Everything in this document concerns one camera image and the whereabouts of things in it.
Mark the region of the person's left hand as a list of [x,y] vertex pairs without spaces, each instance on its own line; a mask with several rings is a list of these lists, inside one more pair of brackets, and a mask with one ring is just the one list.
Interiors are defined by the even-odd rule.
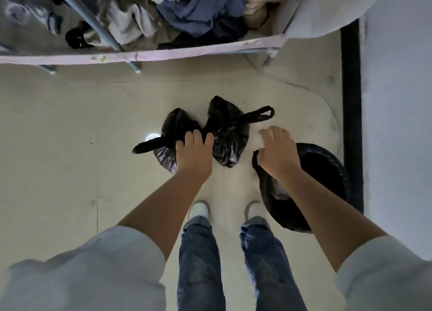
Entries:
[[212,154],[206,150],[191,151],[187,148],[176,151],[176,173],[187,174],[203,184],[212,173]]

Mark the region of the person's right hand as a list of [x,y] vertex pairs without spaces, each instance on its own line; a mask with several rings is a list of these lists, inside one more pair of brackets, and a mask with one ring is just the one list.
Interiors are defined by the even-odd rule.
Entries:
[[291,148],[259,149],[257,163],[270,176],[284,183],[301,170],[300,158],[296,143],[293,140]]

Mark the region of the black plastic bag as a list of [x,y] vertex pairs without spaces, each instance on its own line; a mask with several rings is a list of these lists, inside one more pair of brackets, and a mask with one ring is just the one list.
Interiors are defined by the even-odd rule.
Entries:
[[232,168],[240,160],[250,136],[250,125],[274,117],[271,106],[263,106],[244,113],[233,103],[220,96],[214,96],[208,108],[208,119],[204,126],[206,133],[214,136],[213,157],[224,167]]
[[185,139],[186,132],[199,130],[204,137],[202,126],[185,110],[176,108],[165,119],[160,137],[141,142],[132,149],[136,155],[152,152],[159,164],[171,174],[177,171],[176,143]]

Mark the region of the black bin liner bag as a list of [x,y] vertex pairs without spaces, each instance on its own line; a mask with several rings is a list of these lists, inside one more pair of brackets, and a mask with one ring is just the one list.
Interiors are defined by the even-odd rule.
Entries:
[[[330,151],[316,144],[297,143],[301,168],[332,193],[351,204],[347,171]],[[258,150],[253,152],[252,167],[259,178],[263,203],[283,228],[293,232],[311,234],[310,226],[283,186],[270,176],[257,162]]]

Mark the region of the person's left forearm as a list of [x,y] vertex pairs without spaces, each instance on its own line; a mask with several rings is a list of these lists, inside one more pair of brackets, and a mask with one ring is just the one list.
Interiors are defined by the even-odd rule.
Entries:
[[186,214],[211,173],[210,167],[178,170],[118,225],[145,234],[168,260]]

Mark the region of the person's right forearm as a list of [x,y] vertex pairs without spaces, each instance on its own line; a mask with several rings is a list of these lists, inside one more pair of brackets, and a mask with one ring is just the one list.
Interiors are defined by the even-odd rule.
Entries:
[[359,247],[388,236],[299,167],[289,166],[274,177],[298,206],[335,272]]

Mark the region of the white left shoe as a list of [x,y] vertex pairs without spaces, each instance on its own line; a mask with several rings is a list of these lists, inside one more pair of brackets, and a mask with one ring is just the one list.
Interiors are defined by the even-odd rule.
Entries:
[[209,219],[209,205],[204,200],[195,201],[189,209],[187,219],[192,220],[194,217],[201,216]]

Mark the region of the white shoe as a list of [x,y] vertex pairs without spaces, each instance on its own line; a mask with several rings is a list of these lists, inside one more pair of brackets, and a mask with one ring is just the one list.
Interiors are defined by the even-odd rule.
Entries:
[[209,219],[209,205],[204,200],[195,201],[189,209],[187,219],[192,220],[194,217],[201,216]]
[[266,213],[267,209],[262,202],[251,201],[246,205],[244,210],[245,221],[249,221],[255,217],[265,218]]

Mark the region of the white right shoe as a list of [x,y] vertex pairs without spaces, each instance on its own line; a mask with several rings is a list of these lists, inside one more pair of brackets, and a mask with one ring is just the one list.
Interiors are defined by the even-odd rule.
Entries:
[[267,209],[262,202],[251,201],[246,205],[244,210],[245,221],[249,221],[255,217],[265,218],[266,213]]

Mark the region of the pink fabric shelf edge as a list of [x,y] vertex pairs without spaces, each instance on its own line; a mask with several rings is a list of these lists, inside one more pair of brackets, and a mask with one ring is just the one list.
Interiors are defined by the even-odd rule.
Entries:
[[43,61],[40,61],[41,63],[51,65],[89,65],[121,62],[152,62],[206,55],[249,52],[253,50],[257,50],[258,52],[267,52],[281,48],[285,42],[286,39],[283,35],[275,35],[251,39],[247,41],[238,41],[235,43],[181,48],[174,50],[89,53],[82,55],[52,55],[37,57],[39,59],[44,58]]

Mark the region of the black garment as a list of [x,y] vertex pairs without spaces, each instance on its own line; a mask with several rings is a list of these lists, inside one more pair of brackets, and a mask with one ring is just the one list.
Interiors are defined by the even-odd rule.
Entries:
[[157,50],[174,50],[233,43],[242,39],[248,30],[243,17],[221,17],[215,20],[213,28],[205,34],[193,37],[189,33],[182,31],[173,41],[159,44]]

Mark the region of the blue jeans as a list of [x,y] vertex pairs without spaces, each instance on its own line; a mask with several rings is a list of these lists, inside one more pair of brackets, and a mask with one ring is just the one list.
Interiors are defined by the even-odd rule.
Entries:
[[[307,311],[282,243],[261,216],[240,230],[256,311]],[[225,311],[219,248],[212,226],[195,216],[183,227],[179,250],[178,311]]]

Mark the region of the pale pink garment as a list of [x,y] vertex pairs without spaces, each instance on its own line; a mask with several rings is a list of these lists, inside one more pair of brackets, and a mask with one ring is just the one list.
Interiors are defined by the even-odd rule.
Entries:
[[271,10],[286,0],[246,0],[243,19],[249,29],[259,29],[270,17]]

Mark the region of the blue garment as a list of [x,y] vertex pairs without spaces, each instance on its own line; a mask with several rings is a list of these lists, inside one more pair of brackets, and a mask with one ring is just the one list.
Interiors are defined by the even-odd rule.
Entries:
[[223,19],[242,17],[247,0],[164,0],[158,12],[175,29],[200,37]]

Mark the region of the white fabric cover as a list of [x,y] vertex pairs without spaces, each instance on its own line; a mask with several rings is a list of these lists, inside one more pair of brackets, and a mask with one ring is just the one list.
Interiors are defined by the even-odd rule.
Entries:
[[285,0],[276,10],[272,34],[286,39],[327,35],[362,17],[378,0]]

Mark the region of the beige garment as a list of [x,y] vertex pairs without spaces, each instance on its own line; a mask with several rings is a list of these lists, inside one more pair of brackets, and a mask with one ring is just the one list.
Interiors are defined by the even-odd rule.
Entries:
[[97,19],[125,50],[156,50],[174,41],[174,28],[157,10],[162,2],[178,0],[97,0]]

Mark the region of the grey metal rack pole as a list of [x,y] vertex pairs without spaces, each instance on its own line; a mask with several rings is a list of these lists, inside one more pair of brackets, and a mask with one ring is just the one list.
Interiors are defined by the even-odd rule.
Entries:
[[64,2],[73,8],[114,51],[125,52],[123,47],[105,30],[97,17],[81,0],[64,0]]
[[31,65],[49,74],[57,74],[55,65],[43,64],[41,60],[43,61],[44,58],[39,59],[37,56],[31,56],[0,41],[0,64]]

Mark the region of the black sock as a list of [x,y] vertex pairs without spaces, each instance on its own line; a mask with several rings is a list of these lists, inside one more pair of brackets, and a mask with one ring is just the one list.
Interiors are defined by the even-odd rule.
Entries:
[[93,48],[94,46],[87,43],[84,38],[84,34],[86,34],[91,29],[92,29],[91,26],[87,22],[80,21],[77,27],[70,29],[65,34],[65,40],[68,46],[74,50],[84,50],[84,49]]

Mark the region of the white shirt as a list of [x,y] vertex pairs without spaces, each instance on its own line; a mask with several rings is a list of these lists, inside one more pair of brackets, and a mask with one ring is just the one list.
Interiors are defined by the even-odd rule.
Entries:
[[[164,270],[150,238],[114,226],[49,260],[11,266],[0,311],[166,311]],[[356,249],[334,280],[350,311],[432,311],[432,260],[392,236]]]

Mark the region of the striped white sock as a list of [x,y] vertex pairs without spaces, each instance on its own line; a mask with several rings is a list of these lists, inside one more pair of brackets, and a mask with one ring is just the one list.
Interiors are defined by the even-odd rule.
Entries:
[[53,10],[46,7],[36,7],[32,9],[35,18],[43,24],[46,29],[53,35],[61,34],[61,26],[63,18],[56,14]]

